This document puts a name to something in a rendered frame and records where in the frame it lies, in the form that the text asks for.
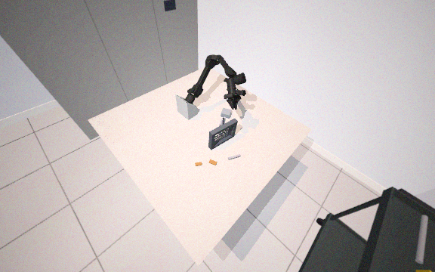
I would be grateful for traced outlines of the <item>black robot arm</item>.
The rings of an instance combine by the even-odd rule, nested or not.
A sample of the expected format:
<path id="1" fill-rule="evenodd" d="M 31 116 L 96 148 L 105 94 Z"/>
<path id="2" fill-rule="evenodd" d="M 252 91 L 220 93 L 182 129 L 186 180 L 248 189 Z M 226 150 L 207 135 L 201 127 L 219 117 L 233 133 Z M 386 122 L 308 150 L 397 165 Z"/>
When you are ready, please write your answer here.
<path id="1" fill-rule="evenodd" d="M 229 77 L 229 78 L 225 78 L 225 80 L 224 80 L 224 82 L 227 83 L 227 87 L 234 86 L 234 85 L 236 86 L 236 84 L 241 85 L 243 83 L 246 83 L 245 74 L 240 73 L 237 75 L 237 73 L 227 64 L 227 62 L 225 61 L 225 59 L 221 55 L 214 55 L 214 54 L 208 55 L 206 60 L 205 60 L 205 68 L 202 71 L 202 74 L 199 77 L 198 82 L 192 88 L 187 90 L 188 95 L 184 99 L 185 101 L 187 101 L 190 104 L 193 104 L 193 101 L 195 100 L 195 98 L 198 98 L 201 95 L 201 93 L 203 92 L 202 86 L 203 86 L 210 70 L 212 68 L 214 68 L 215 65 L 218 65 L 219 63 L 224 68 L 225 74 Z M 238 95 L 238 96 L 240 96 L 240 95 L 245 96 L 246 91 L 239 90 L 239 89 L 236 90 L 236 88 L 235 88 L 234 94 Z"/>

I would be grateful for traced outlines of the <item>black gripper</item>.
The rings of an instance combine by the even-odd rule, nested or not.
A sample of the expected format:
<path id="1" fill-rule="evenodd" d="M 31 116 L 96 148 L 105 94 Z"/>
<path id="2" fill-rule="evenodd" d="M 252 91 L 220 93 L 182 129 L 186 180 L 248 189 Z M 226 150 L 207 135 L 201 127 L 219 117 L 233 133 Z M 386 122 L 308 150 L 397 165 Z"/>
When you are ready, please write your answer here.
<path id="1" fill-rule="evenodd" d="M 241 100 L 240 96 L 235 95 L 236 93 L 234 94 L 235 88 L 236 88 L 235 85 L 227 87 L 228 94 L 224 95 L 224 99 L 228 98 L 226 101 L 230 105 L 232 110 L 234 110 L 234 108 L 235 108 L 235 110 L 237 110 L 238 102 L 239 102 L 239 100 Z"/>

